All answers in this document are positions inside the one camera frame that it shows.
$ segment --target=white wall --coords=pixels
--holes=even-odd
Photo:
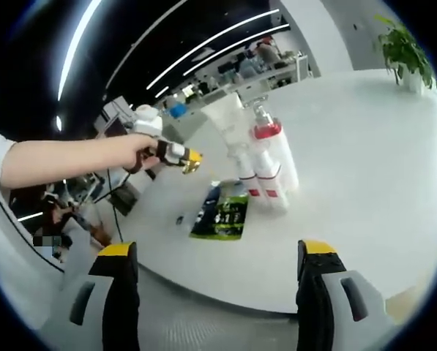
[[[293,51],[296,54],[301,50],[301,44],[297,42],[294,33],[291,31],[281,31],[273,34],[272,37],[281,53]]]
[[[382,53],[373,49],[373,43],[379,34],[387,33],[387,27],[375,15],[397,20],[393,11],[381,0],[321,1],[346,44],[354,69],[383,68]]]
[[[319,0],[281,0],[280,10],[308,54],[313,74],[352,71],[347,47],[331,15]]]

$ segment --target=human arm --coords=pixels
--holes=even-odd
[[[136,153],[156,148],[157,141],[146,135],[125,135],[80,141],[25,141],[7,152],[1,166],[0,185],[15,189],[48,184],[111,167],[133,168]],[[146,169],[159,162],[143,161]]]

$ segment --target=blue object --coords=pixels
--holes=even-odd
[[[187,112],[187,107],[184,104],[177,104],[169,110],[169,113],[174,119],[177,119]]]

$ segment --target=white table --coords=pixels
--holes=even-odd
[[[418,97],[385,70],[357,71],[269,92],[299,171],[287,215],[251,207],[240,241],[189,238],[209,181],[234,176],[206,122],[188,144],[197,173],[164,170],[121,223],[142,265],[217,300],[296,312],[297,242],[327,241],[385,298],[437,265],[437,91]],[[185,215],[184,224],[176,218]]]

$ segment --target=bottle cap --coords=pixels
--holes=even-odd
[[[274,123],[272,116],[265,110],[262,104],[255,104],[253,110],[255,114],[255,122],[257,123],[257,125],[266,126],[268,124]]]

